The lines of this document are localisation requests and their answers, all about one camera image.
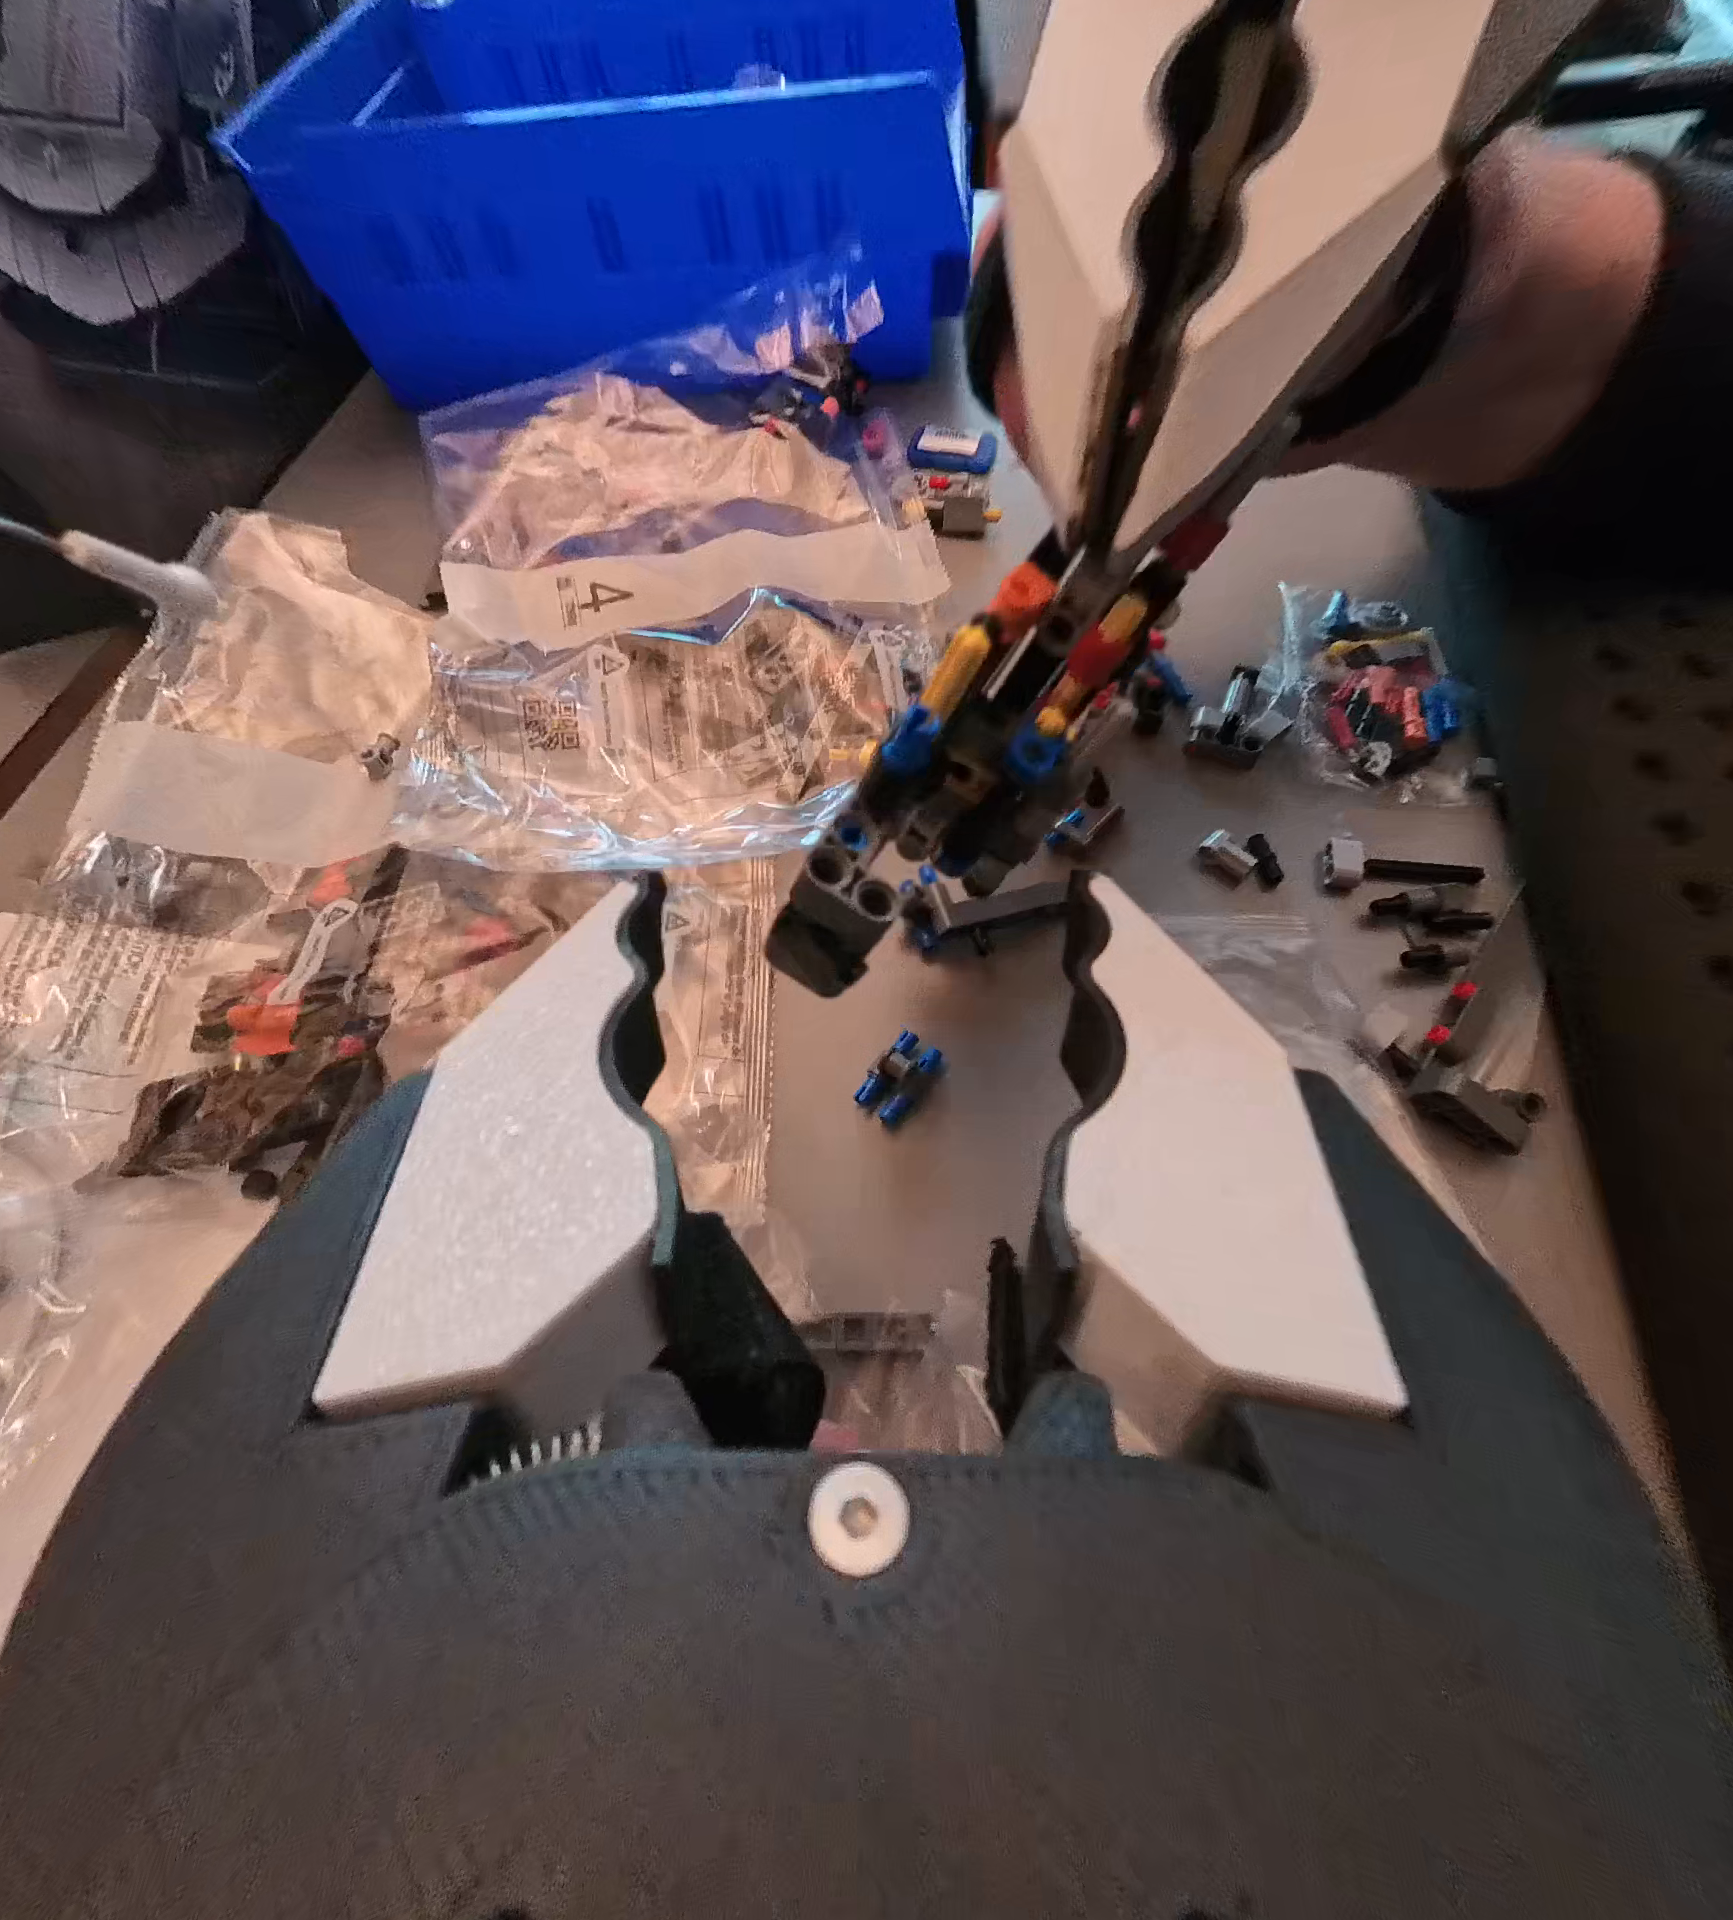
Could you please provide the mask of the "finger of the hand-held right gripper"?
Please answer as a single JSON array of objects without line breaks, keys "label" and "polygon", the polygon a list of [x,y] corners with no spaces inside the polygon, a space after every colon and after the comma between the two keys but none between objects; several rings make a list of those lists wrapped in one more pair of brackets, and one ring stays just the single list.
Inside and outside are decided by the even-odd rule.
[{"label": "finger of the hand-held right gripper", "polygon": [[1110,4],[1110,546],[1203,498],[1448,179],[1490,4]]},{"label": "finger of the hand-held right gripper", "polygon": [[1000,143],[1003,247],[1026,463],[1075,544],[1107,516],[1140,321],[1140,217],[1173,167],[1167,73],[1207,2],[1054,2]]}]

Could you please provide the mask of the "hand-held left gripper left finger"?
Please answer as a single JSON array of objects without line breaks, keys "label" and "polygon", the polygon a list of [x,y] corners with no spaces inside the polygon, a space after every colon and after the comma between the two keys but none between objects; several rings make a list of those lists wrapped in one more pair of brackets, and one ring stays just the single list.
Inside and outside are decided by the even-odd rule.
[{"label": "hand-held left gripper left finger", "polygon": [[615,883],[416,1089],[312,1388],[332,1423],[487,1402],[587,1423],[665,1344],[683,1213],[644,1112],[665,1068],[665,883]]}]

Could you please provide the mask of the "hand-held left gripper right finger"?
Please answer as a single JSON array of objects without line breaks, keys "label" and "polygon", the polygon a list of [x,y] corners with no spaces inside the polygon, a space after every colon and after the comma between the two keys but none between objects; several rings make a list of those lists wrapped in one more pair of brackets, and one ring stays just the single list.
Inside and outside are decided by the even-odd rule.
[{"label": "hand-held left gripper right finger", "polygon": [[988,1283],[1003,1435],[1085,1375],[1140,1449],[1235,1400],[1375,1423],[1408,1398],[1284,1046],[1114,881],[1069,885],[1053,1135],[1022,1261]]}]

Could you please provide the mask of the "multicolour lego assembly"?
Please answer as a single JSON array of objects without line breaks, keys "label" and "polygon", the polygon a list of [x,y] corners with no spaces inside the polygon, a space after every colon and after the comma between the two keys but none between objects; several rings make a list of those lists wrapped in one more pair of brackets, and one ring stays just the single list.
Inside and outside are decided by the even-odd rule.
[{"label": "multicolour lego assembly", "polygon": [[764,956],[812,997],[849,993],[913,917],[895,859],[966,904],[995,898],[1083,800],[1110,716],[1160,620],[1217,552],[1233,511],[1189,516],[1121,571],[1095,574],[1047,532],[948,638],[806,852]]}]

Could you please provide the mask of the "clear bag of black lego parts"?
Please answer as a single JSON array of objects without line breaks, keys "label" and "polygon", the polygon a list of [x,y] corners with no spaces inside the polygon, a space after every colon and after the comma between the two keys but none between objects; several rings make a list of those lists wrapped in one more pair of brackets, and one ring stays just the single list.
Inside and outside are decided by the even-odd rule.
[{"label": "clear bag of black lego parts", "polygon": [[[387,1089],[519,985],[619,875],[497,870],[390,842],[282,870],[96,835],[0,958],[17,1124],[66,1130],[84,1188],[232,1178],[290,1198]],[[791,1312],[803,1247],[768,1205],[778,864],[663,879],[665,1068],[644,1107],[687,1203],[720,1216]]]}]

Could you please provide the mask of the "small lego piece blue pins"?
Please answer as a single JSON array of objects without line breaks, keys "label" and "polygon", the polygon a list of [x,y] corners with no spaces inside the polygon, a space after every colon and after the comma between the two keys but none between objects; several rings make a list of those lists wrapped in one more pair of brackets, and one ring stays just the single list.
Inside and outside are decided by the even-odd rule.
[{"label": "small lego piece blue pins", "polygon": [[867,1068],[853,1094],[854,1107],[895,1135],[927,1109],[946,1066],[941,1048],[925,1044],[914,1031],[903,1028]]}]

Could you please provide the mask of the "dark grey lego beam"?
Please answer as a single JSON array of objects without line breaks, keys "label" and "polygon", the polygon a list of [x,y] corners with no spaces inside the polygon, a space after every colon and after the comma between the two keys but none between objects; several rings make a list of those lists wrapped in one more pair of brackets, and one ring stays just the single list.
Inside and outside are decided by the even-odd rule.
[{"label": "dark grey lego beam", "polygon": [[900,926],[907,948],[925,961],[965,953],[988,956],[1014,932],[1063,920],[1069,904],[1071,885],[1065,881],[972,896],[944,879],[916,879],[903,888]]}]

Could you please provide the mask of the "scattered loose lego pieces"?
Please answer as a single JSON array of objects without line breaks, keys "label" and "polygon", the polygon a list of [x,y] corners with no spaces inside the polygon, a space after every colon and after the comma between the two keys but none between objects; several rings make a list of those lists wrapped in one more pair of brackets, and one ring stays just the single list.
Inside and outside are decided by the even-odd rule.
[{"label": "scattered loose lego pieces", "polygon": [[1520,907],[1505,854],[1475,838],[1476,759],[1465,804],[1395,804],[1310,776],[1276,707],[1276,660],[1235,665],[1200,701],[1183,693],[1170,656],[1149,653],[1080,804],[1047,832],[1030,877],[1048,881],[1063,859],[1121,885],[1160,929],[1168,917],[1304,917],[1312,904],[1352,915],[1392,941],[1388,978],[1434,998],[1422,1033],[1382,1034],[1365,1053],[1411,1116],[1520,1152],[1546,1103],[1487,1083],[1476,1061],[1505,1010],[1490,936]]}]

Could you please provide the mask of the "large labelled bag of lego parts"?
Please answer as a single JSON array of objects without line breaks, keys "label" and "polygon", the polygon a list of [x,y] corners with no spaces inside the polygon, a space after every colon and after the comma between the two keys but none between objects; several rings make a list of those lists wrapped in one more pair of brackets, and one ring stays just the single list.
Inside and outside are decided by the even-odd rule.
[{"label": "large labelled bag of lego parts", "polygon": [[443,540],[396,826],[539,872],[804,852],[936,660],[951,588],[872,407],[858,242],[681,330],[423,417]]}]

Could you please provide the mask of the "small clear bag of lego parts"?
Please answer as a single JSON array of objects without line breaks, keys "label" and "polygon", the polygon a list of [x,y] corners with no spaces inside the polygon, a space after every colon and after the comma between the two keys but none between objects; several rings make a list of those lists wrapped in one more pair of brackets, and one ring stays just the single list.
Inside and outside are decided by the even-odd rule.
[{"label": "small clear bag of lego parts", "polygon": [[1276,707],[1314,780],[1391,804],[1468,800],[1475,699],[1392,597],[1283,582]]}]

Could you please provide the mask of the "person's right hand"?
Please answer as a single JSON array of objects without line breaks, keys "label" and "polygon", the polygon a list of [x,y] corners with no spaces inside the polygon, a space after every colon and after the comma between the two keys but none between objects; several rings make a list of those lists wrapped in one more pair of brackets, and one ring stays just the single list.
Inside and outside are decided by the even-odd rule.
[{"label": "person's right hand", "polygon": [[1475,494],[1530,476],[1597,404],[1660,272],[1664,199],[1636,163],[1517,126],[1467,174],[1453,328],[1407,397],[1283,471],[1358,469]]}]

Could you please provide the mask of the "black office chair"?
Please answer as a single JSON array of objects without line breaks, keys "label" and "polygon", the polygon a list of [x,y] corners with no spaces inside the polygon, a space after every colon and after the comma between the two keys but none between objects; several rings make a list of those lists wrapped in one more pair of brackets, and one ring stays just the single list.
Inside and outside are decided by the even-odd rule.
[{"label": "black office chair", "polygon": [[1680,123],[1674,157],[1733,170],[1733,59],[1572,61],[1546,87],[1533,118],[1552,133]]}]

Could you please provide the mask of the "flat empty clear bag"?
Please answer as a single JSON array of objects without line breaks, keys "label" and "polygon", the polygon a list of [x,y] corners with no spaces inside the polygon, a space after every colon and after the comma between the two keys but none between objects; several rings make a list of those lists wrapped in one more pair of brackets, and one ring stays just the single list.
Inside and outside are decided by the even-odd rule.
[{"label": "flat empty clear bag", "polygon": [[1621,1442],[1674,1538],[1680,1501],[1647,1365],[1632,1330],[1599,1178],[1564,1078],[1526,917],[1513,902],[1490,945],[1505,1010],[1476,1061],[1488,1084],[1544,1099],[1526,1146],[1502,1157],[1411,1116],[1399,1084],[1365,1053],[1416,1037],[1434,998],[1388,978],[1392,941],[1352,915],[1168,917],[1162,929],[1286,1046],[1329,1074],[1358,1115],[1488,1257],[1548,1333]]}]

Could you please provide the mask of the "blue plastic bin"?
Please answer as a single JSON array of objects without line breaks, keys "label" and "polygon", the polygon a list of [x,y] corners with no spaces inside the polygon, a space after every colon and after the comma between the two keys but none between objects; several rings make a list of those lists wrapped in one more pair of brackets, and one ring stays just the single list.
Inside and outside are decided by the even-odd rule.
[{"label": "blue plastic bin", "polygon": [[966,300],[946,2],[352,4],[215,138],[411,414],[857,242],[877,380]]}]

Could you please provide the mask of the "black box with grey figure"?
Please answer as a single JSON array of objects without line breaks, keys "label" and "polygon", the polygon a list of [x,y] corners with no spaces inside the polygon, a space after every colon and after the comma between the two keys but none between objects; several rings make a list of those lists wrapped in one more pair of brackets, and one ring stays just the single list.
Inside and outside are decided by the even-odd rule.
[{"label": "black box with grey figure", "polygon": [[217,137],[345,11],[0,2],[0,489],[177,546],[365,369]]}]

